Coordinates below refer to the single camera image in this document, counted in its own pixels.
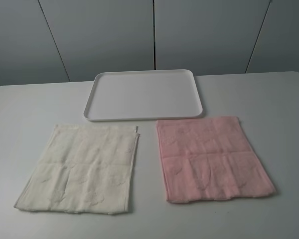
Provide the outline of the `cream white towel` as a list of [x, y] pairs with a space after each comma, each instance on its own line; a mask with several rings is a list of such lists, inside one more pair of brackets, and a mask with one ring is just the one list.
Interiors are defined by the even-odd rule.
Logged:
[[21, 211], [129, 211], [136, 126], [58, 124], [14, 204]]

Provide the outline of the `pink towel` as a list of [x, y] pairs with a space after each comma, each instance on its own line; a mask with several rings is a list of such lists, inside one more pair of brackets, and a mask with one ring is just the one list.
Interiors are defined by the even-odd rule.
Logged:
[[168, 202], [275, 194], [238, 117], [158, 120], [156, 131]]

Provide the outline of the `white rectangular plastic tray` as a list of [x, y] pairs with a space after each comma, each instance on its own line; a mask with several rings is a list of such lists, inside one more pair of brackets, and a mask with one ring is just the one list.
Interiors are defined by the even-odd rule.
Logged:
[[89, 121], [196, 118], [203, 106], [185, 69], [106, 72], [95, 77], [83, 115]]

